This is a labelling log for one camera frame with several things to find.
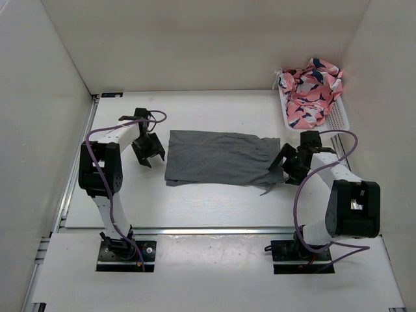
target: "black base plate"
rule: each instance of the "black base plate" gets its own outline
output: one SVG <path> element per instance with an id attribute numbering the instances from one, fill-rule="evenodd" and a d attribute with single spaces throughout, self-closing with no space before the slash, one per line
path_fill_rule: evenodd
<path id="1" fill-rule="evenodd" d="M 273 268 L 275 274 L 312 274 L 325 267 L 331 260 L 331 252 L 329 250 L 316 253 L 316 259 L 309 266 L 305 266 L 310 257 L 301 258 L 299 253 L 294 251 L 293 240 L 272 240 L 271 250 L 273 257 Z M 333 266 L 329 266 L 319 274 L 335 273 Z"/>
<path id="2" fill-rule="evenodd" d="M 136 244 L 142 252 L 145 272 L 155 270 L 156 244 L 155 240 L 136 240 Z M 99 247 L 96 271 L 100 272 L 143 272 L 142 265 L 138 266 L 137 256 L 130 259 L 122 259 L 109 251 L 104 241 Z"/>

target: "pink fabric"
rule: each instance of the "pink fabric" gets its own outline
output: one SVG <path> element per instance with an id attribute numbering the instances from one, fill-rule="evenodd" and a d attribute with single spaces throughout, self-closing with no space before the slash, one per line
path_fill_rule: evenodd
<path id="1" fill-rule="evenodd" d="M 322 125 L 343 93 L 342 76 L 337 66 L 319 58 L 312 58 L 305 70 L 285 70 L 279 75 L 289 125 L 295 129 Z"/>

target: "purple cable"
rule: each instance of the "purple cable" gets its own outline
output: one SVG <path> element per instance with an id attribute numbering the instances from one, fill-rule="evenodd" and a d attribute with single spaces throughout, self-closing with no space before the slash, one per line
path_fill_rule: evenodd
<path id="1" fill-rule="evenodd" d="M 330 163 L 330 164 L 326 164 L 324 166 L 321 166 L 321 167 L 313 170 L 300 183 L 300 185 L 299 185 L 299 187 L 298 187 L 298 189 L 296 191 L 296 195 L 294 197 L 294 202 L 293 202 L 293 222 L 294 222 L 294 228 L 296 229 L 296 234 L 298 235 L 298 238 L 299 238 L 300 242 L 302 243 L 302 245 L 304 245 L 304 247 L 307 250 L 309 250 L 310 252 L 313 252 L 315 254 L 319 254 L 321 252 L 326 251 L 333 244 L 336 244 L 336 245 L 339 245 L 339 246 L 344 246 L 344 247 L 358 248 L 358 249 L 357 250 L 354 250 L 353 252 L 350 252 L 350 253 L 348 253 L 346 255 L 343 255 L 342 257 L 340 257 L 340 258 L 332 261 L 331 263 L 328 263 L 326 266 L 324 266 L 319 271 L 324 270 L 325 268 L 329 267 L 330 265 L 333 265 L 334 263 L 336 263 L 336 262 L 338 262 L 338 261 L 340 261 L 340 260 L 342 260 L 342 259 L 344 259 L 344 258 L 346 258 L 346 257 L 348 257 L 350 255 L 353 255 L 353 254 L 356 254 L 358 252 L 362 252 L 364 250 L 370 249 L 370 247 L 368 247 L 368 246 L 354 246 L 354 245 L 349 245 L 349 244 L 343 244 L 343 243 L 340 243 L 340 242 L 330 242 L 329 244 L 325 245 L 322 248 L 314 249 L 314 248 L 310 247 L 305 242 L 305 240 L 304 240 L 304 238 L 303 238 L 303 236 L 302 236 L 302 234 L 300 232 L 300 226 L 299 226 L 299 223 L 298 223 L 298 201 L 299 201 L 299 197 L 300 197 L 300 192 L 302 191 L 303 187 L 305 186 L 307 180 L 309 180 L 313 175 L 317 174 L 318 172 L 322 171 L 323 169 L 327 169 L 327 168 L 331 168 L 331 167 L 336 166 L 341 161 L 343 161 L 348 156 L 350 156 L 354 152 L 354 150 L 357 148 L 357 145 L 358 145 L 358 137 L 357 137 L 357 135 L 355 133 L 353 133 L 351 131 L 347 131 L 347 130 L 326 130 L 326 131 L 320 132 L 319 134 L 321 135 L 321 134 L 324 134 L 324 133 L 334 133 L 334 132 L 342 132 L 342 133 L 347 133 L 349 135 L 352 135 L 354 137 L 354 139 L 355 139 L 354 145 L 352 146 L 351 150 L 348 153 L 346 153 L 344 156 L 342 156 L 341 158 L 339 158 L 338 161 L 335 161 L 335 162 Z"/>
<path id="2" fill-rule="evenodd" d="M 85 137 L 85 144 L 86 144 L 86 148 L 91 156 L 92 162 L 95 164 L 98 174 L 100 176 L 100 178 L 103 180 L 103 184 L 105 187 L 105 190 L 107 191 L 107 195 L 109 197 L 110 200 L 110 220 L 112 225 L 114 226 L 114 229 L 116 230 L 116 232 L 119 234 L 119 236 L 121 236 L 125 241 L 129 242 L 136 250 L 136 253 L 138 254 L 138 257 L 140 259 L 140 262 L 142 263 L 142 268 L 143 268 L 143 272 L 145 272 L 144 270 L 144 260 L 143 260 L 143 256 L 142 253 L 140 252 L 140 250 L 138 249 L 138 246 L 135 244 L 135 242 L 133 242 L 131 239 L 127 238 L 121 231 L 120 228 L 115 224 L 114 221 L 114 215 L 113 215 L 113 209 L 114 209 L 114 202 L 113 202 L 113 198 L 112 198 L 112 194 L 111 194 L 111 190 L 110 190 L 110 186 L 109 183 L 107 182 L 107 179 L 105 179 L 105 175 L 103 173 L 103 170 L 99 167 L 98 161 L 96 159 L 96 156 L 94 155 L 94 152 L 92 151 L 91 148 L 91 142 L 90 142 L 90 137 L 91 135 L 93 135 L 94 133 L 97 132 L 103 132 L 103 131 L 110 131 L 110 130 L 116 130 L 119 129 L 121 127 L 125 127 L 127 125 L 134 125 L 134 124 L 141 124 L 143 122 L 153 122 L 155 124 L 159 124 L 161 122 L 164 122 L 167 119 L 167 115 L 166 113 L 162 112 L 161 110 L 151 110 L 152 112 L 158 112 L 159 114 L 162 114 L 164 117 L 161 120 L 147 120 L 147 119 L 141 119 L 141 120 L 134 120 L 132 122 L 126 122 L 125 124 L 123 123 L 122 125 L 115 125 L 113 127 L 107 127 L 107 128 L 100 128 L 100 129 L 95 129 L 95 130 L 91 130 Z"/>
<path id="3" fill-rule="evenodd" d="M 341 242 L 336 242 L 335 245 L 342 246 L 342 247 L 349 247 L 349 248 L 357 248 L 357 250 L 354 250 L 353 252 L 348 252 L 348 253 L 340 256 L 339 258 L 329 262 L 327 265 L 320 268 L 315 273 L 319 273 L 323 270 L 326 270 L 328 267 L 332 266 L 334 263 L 336 263 L 338 261 L 341 261 L 342 259 L 345 259 L 345 258 L 349 257 L 350 255 L 358 254 L 359 252 L 364 252 L 365 250 L 370 249 L 369 246 L 350 245 L 350 244 L 344 244 L 344 243 L 341 243 Z"/>

